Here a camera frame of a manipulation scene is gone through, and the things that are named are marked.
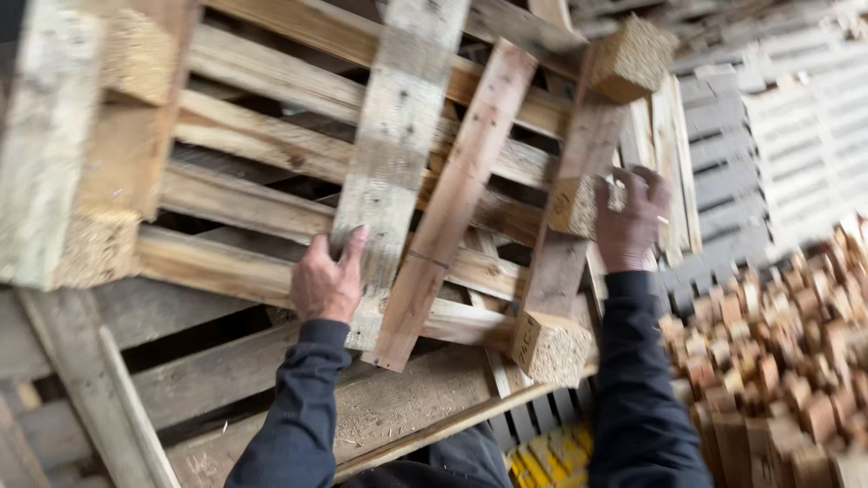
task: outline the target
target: yellow object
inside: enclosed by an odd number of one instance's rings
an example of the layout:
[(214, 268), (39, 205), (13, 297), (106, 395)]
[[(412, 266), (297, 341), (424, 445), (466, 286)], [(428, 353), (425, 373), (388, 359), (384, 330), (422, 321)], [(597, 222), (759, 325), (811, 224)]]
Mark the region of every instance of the yellow object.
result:
[(516, 488), (583, 488), (593, 443), (584, 424), (561, 426), (510, 449), (510, 479)]

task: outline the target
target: pile of wood blocks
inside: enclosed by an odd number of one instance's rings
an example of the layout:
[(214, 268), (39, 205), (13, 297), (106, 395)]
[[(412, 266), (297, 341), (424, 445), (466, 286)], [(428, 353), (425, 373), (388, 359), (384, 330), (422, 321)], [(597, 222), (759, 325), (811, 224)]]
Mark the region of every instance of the pile of wood blocks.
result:
[(865, 218), (842, 221), (764, 282), (748, 269), (713, 287), (687, 326), (661, 319), (718, 486), (848, 486), (868, 447), (866, 237)]

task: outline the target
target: hand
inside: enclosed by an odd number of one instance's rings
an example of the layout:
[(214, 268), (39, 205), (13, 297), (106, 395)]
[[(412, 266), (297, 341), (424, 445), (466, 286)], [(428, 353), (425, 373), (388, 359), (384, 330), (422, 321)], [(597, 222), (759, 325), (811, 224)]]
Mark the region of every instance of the hand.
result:
[(602, 178), (597, 182), (597, 246), (609, 273), (644, 271), (645, 256), (657, 240), (658, 220), (668, 214), (669, 192), (660, 175), (648, 168), (616, 168), (615, 179), (627, 188), (627, 203), (621, 212), (609, 208), (608, 185)]
[(293, 266), (289, 298), (302, 320), (349, 323), (362, 298), (361, 262), (368, 226), (353, 229), (338, 262), (329, 255), (328, 236), (316, 234), (305, 257)]

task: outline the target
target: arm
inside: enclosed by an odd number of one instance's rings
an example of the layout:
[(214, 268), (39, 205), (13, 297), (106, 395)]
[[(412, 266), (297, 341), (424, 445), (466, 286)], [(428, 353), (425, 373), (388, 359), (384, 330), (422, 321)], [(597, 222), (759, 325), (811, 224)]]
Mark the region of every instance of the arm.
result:
[(350, 364), (344, 351), (349, 327), (308, 320), (299, 343), (277, 370), (275, 399), (265, 423), (238, 459), (226, 487), (322, 486), (334, 476), (334, 387)]
[(687, 411), (669, 385), (645, 254), (668, 193), (644, 168), (616, 173), (628, 191), (622, 212), (598, 190), (597, 240), (608, 299), (600, 327), (591, 486), (712, 486)]
[(238, 459), (226, 482), (241, 486), (299, 488), (332, 485), (332, 443), (337, 419), (334, 387), (349, 366), (346, 325), (361, 298), (361, 256), (367, 227), (356, 228), (340, 261), (329, 257), (325, 234), (313, 237), (293, 267), (290, 298), (305, 324), (277, 370), (274, 403), (266, 421)]

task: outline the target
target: navy long sleeve shirt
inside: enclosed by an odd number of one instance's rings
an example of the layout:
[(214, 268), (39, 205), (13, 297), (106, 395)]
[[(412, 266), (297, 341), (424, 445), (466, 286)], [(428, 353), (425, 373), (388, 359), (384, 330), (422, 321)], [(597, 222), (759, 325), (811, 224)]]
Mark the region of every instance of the navy long sleeve shirt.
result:
[[(649, 274), (611, 274), (606, 283), (590, 485), (712, 486), (696, 433), (669, 386)], [(332, 320), (310, 320), (302, 326), (298, 345), (289, 348), (277, 371), (276, 399), (266, 422), (229, 474), (227, 488), (332, 484), (334, 387), (338, 371), (350, 362), (343, 349), (348, 330)], [(439, 467), (395, 461), (344, 486), (490, 485)]]

